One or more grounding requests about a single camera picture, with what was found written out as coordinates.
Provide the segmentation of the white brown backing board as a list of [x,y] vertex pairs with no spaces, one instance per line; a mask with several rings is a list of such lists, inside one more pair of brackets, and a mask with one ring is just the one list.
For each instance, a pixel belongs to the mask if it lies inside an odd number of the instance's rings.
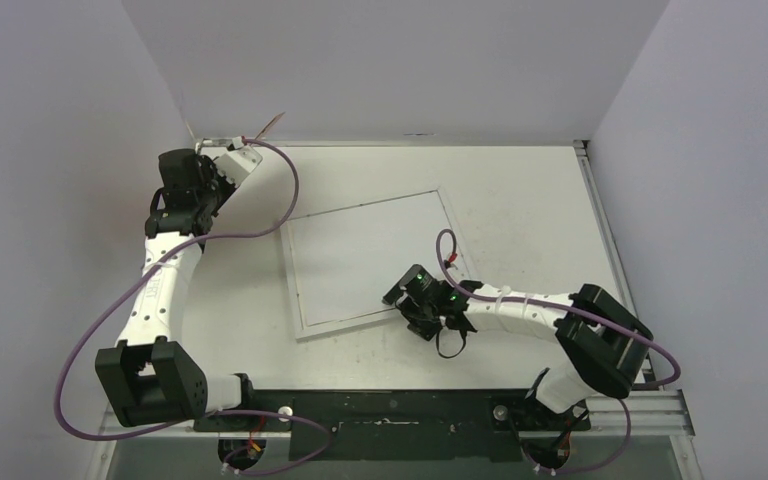
[[263,139],[266,135],[275,127],[275,125],[283,118],[285,112],[276,114],[255,136],[255,139]]

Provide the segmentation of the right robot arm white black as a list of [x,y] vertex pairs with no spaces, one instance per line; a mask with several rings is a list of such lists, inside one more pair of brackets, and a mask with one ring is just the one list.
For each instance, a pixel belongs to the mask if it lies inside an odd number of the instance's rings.
[[525,402],[528,421],[548,429],[578,402],[627,398],[648,354],[651,331],[601,287],[537,295],[477,280],[451,284],[414,264],[382,298],[430,341],[444,329],[461,337],[497,331],[557,344],[565,357],[545,367]]

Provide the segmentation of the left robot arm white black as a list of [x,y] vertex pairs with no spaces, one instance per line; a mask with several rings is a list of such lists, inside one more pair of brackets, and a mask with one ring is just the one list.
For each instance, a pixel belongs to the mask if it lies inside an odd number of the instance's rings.
[[245,374],[207,375],[177,340],[189,286],[219,208],[260,164],[250,147],[204,156],[176,149],[159,157],[161,187],[145,222],[147,281],[138,287],[116,344],[95,370],[125,427],[197,420],[214,411],[242,431],[257,420]]

